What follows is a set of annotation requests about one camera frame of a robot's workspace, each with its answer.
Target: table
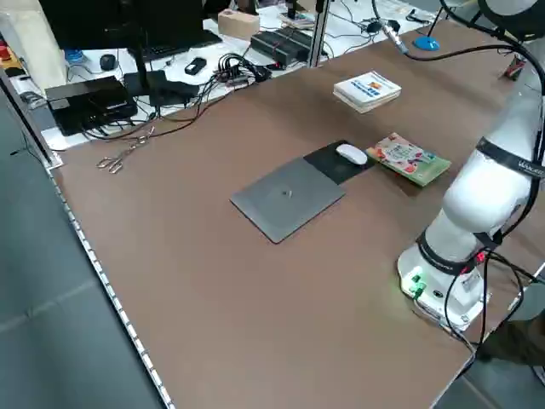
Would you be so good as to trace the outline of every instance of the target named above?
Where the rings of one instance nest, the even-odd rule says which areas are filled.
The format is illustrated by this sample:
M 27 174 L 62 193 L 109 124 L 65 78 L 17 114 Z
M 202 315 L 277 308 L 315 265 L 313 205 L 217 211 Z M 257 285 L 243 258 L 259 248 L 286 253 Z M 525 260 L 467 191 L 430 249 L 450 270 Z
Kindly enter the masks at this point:
M 444 52 L 491 41 L 450 22 L 437 35 Z M 509 61 L 492 52 L 422 64 L 379 43 L 230 95 L 116 176 L 95 163 L 120 144 L 93 141 L 62 155 L 56 181 L 178 407 L 432 405 L 468 351 L 411 312 L 395 261 L 500 111 Z M 371 69 L 403 91 L 360 115 L 331 91 Z M 420 189 L 375 166 L 280 245 L 229 203 L 295 157 L 339 139 L 365 148 L 392 131 L 451 169 Z M 544 212 L 539 202 L 501 248 L 530 271 L 545 258 L 536 245 Z M 516 291 L 497 268 L 490 288 L 494 326 Z
M 373 17 L 373 11 L 370 6 L 370 2 L 354 2 L 353 0 L 345 0 L 347 7 L 350 8 L 350 13 L 354 20 L 360 21 L 364 18 Z M 402 3 L 397 0 L 381 0 L 379 1 L 382 13 L 385 18 L 397 19 L 401 25 L 401 32 L 408 32 L 410 30 L 415 30 L 421 27 L 421 24 L 407 21 L 404 17 L 414 8 L 406 3 Z M 261 17 L 261 27 L 263 30 L 275 30 L 276 28 L 281 27 L 282 21 L 278 18 L 278 15 L 286 11 L 284 5 L 270 6 L 263 9 L 259 9 L 259 14 Z M 336 14 L 339 17 L 334 15 L 330 16 L 328 23 L 328 36 L 326 37 L 325 49 L 328 53 L 333 53 L 333 56 L 338 56 L 344 52 L 352 51 L 359 46 L 369 45 L 372 42 L 369 40 L 363 40 L 359 36 L 359 29 L 350 24 L 347 20 L 349 19 L 350 14 L 347 11 L 347 8 L 341 2 L 332 3 L 330 8 L 331 13 Z M 234 37 L 221 35 L 218 31 L 218 25 L 212 19 L 204 21 L 204 28 L 212 31 L 215 34 L 220 35 L 223 43 L 214 44 L 208 47 L 201 49 L 190 49 L 186 53 L 178 54 L 173 57 L 163 58 L 160 60 L 155 60 L 152 64 L 147 63 L 146 68 L 148 71 L 152 70 L 165 70 L 167 79 L 170 81 L 183 81 L 187 84 L 204 84 L 206 83 L 214 70 L 217 68 L 217 62 L 220 57 L 226 53 L 238 53 L 240 55 L 244 54 L 248 49 L 250 43 L 244 40 L 240 40 Z M 374 38 L 375 42 L 379 42 L 385 39 L 385 36 L 380 33 Z M 85 81 L 93 78 L 102 78 L 114 75 L 118 80 L 122 80 L 123 73 L 127 72 L 136 72 L 136 64 L 132 56 L 127 52 L 127 49 L 97 49 L 97 50 L 88 50 L 85 51 L 86 61 L 83 63 L 84 67 L 73 66 L 68 77 L 71 79 L 71 82 Z M 113 54 L 117 56 L 119 61 L 119 69 L 113 72 L 101 72 L 99 60 L 103 54 Z M 196 76 L 189 76 L 185 74 L 184 68 L 189 64 L 195 57 L 202 57 L 208 61 L 208 65 Z M 255 64 L 271 64 L 274 61 L 250 49 L 246 57 L 254 62 Z M 273 72 L 273 76 L 277 77 L 283 75 L 287 72 L 294 71 L 301 67 L 305 66 L 304 63 L 295 65 L 285 72 Z M 232 89 L 221 86 L 212 91 L 210 94 L 210 99 L 220 97 L 222 95 L 231 92 Z M 139 112 L 133 117 L 133 119 L 143 120 L 146 119 L 146 116 L 149 112 L 153 110 L 152 107 L 147 105 L 149 102 L 147 97 L 139 98 Z M 168 114 L 176 112 L 182 109 L 182 106 L 171 107 L 171 108 L 162 108 L 162 113 Z M 113 133 L 118 131 L 118 127 L 105 127 L 105 130 L 108 133 Z M 65 137 L 61 134 L 60 130 L 56 127 L 45 130 L 43 136 L 46 142 L 53 149 L 67 149 L 78 145 L 80 143 L 85 143 L 88 141 L 87 137 L 82 134 L 71 135 Z

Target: black mouse pad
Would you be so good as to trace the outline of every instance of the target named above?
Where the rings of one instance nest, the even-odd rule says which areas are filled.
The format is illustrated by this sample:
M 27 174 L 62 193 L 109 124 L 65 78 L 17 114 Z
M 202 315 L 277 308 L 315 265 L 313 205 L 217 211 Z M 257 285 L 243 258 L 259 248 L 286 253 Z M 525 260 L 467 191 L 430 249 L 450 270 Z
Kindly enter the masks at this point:
M 318 151 L 309 153 L 304 158 L 309 164 L 328 176 L 337 185 L 340 185 L 351 177 L 355 177 L 364 170 L 368 170 L 375 165 L 375 161 L 371 158 L 367 158 L 367 163 L 363 166 L 353 164 L 343 158 L 336 151 L 337 147 L 343 143 L 353 145 L 349 141 L 333 142 L 327 147 L 322 147 Z

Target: white desk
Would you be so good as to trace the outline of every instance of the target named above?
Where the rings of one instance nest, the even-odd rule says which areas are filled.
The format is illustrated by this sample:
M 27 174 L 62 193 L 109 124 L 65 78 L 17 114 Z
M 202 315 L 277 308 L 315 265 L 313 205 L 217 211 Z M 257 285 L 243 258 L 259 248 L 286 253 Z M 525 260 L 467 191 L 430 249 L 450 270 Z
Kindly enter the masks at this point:
M 359 1 L 354 2 L 354 0 L 344 0 L 344 3 L 350 8 L 353 19 L 355 21 L 360 21 L 362 19 L 369 19 L 374 17 L 370 2 Z M 408 21 L 405 16 L 414 9 L 413 6 L 410 6 L 407 3 L 402 3 L 398 0 L 378 0 L 378 8 L 381 13 L 381 17 L 394 19 L 399 22 L 401 25 L 401 33 L 408 32 L 420 28 L 422 25 Z M 276 29 L 281 27 L 282 21 L 278 18 L 280 13 L 286 11 L 284 5 L 270 6 L 258 10 L 261 17 L 261 27 L 263 30 Z M 325 42 L 327 43 L 324 46 L 325 51 L 329 54 L 333 51 L 333 56 L 339 56 L 344 54 L 347 50 L 354 51 L 359 48 L 359 45 L 366 43 L 366 40 L 363 37 L 358 36 L 360 34 L 359 29 L 349 22 L 350 14 L 347 11 L 347 8 L 343 5 L 340 0 L 335 1 L 330 6 L 330 12 L 328 19 L 328 24 L 326 28 L 326 38 Z M 427 14 L 428 20 L 433 19 L 433 14 Z M 204 22 L 204 28 L 211 30 L 215 34 L 219 34 L 218 25 L 213 20 L 206 20 Z M 243 54 L 250 43 L 244 40 L 240 40 L 233 37 L 223 36 L 219 34 L 223 43 L 218 43 L 204 47 L 201 49 L 190 49 L 186 53 L 178 54 L 172 57 L 163 58 L 160 60 L 155 60 L 152 64 L 147 63 L 148 70 L 160 70 L 164 69 L 167 79 L 170 81 L 183 81 L 187 84 L 204 84 L 212 76 L 214 70 L 217 68 L 217 63 L 220 57 L 226 53 L 238 53 Z M 365 45 L 371 43 L 379 42 L 385 39 L 384 34 L 380 33 L 375 36 L 372 42 L 367 42 Z M 122 79 L 123 73 L 127 72 L 136 72 L 136 64 L 132 56 L 127 52 L 126 49 L 100 49 L 100 50 L 90 50 L 84 51 L 86 61 L 83 64 L 91 72 L 100 72 L 99 60 L 103 54 L 113 54 L 118 56 L 119 68 L 111 72 L 101 72 L 97 74 L 89 74 L 84 68 L 80 66 L 73 66 L 69 71 L 69 78 L 71 82 L 79 82 L 84 80 L 89 80 L 93 78 L 102 78 L 114 75 L 117 79 Z M 189 76 L 184 73 L 184 68 L 189 64 L 195 57 L 205 58 L 208 62 L 207 66 L 196 76 Z M 255 64 L 265 65 L 271 64 L 274 61 L 270 58 L 262 55 L 253 49 L 250 49 L 246 58 Z M 273 76 L 283 75 L 287 72 L 294 71 L 302 66 L 305 66 L 304 63 L 298 64 L 289 68 L 284 72 L 274 72 Z M 231 88 L 221 86 L 214 89 L 210 93 L 210 99 L 217 98 L 219 96 L 225 95 L 231 92 Z M 139 112 L 133 117 L 133 119 L 146 119 L 146 116 L 149 112 L 153 110 L 150 106 L 146 105 L 149 100 L 147 97 L 140 97 L 139 106 L 143 109 L 139 109 Z M 171 107 L 171 108 L 162 108 L 162 114 L 168 114 L 182 109 L 181 107 Z M 117 132 L 119 128 L 117 126 L 104 127 L 106 132 Z M 52 128 L 50 130 L 45 130 L 43 136 L 47 143 L 53 149 L 67 149 L 78 145 L 80 143 L 85 143 L 88 139 L 82 134 L 76 134 L 72 136 L 65 137 L 61 134 L 58 128 Z

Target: blue object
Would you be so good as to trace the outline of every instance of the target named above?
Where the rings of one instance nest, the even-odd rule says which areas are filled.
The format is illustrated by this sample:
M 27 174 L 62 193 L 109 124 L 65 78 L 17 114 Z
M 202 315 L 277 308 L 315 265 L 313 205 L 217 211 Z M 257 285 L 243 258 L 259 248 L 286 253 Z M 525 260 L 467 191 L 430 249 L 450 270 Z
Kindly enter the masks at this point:
M 81 49 L 65 49 L 65 60 L 70 64 L 83 61 L 83 51 Z
M 418 49 L 436 51 L 439 49 L 439 41 L 435 37 L 419 37 L 412 42 Z

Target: keyboard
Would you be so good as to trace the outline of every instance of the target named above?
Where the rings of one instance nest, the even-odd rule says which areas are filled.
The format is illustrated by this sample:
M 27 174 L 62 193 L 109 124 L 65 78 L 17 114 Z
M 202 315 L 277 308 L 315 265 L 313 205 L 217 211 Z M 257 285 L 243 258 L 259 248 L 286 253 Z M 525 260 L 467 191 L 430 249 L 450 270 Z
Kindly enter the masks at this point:
M 170 57 L 172 55 L 185 53 L 189 49 L 200 49 L 212 44 L 221 43 L 221 38 L 216 36 L 213 32 L 208 30 L 203 30 L 200 39 L 197 42 L 192 42 L 189 44 L 182 44 L 177 46 L 169 45 L 159 45 L 143 49 L 143 58 L 144 62 L 159 60 L 161 58 Z M 135 56 L 135 52 L 132 49 L 129 49 L 129 53 Z

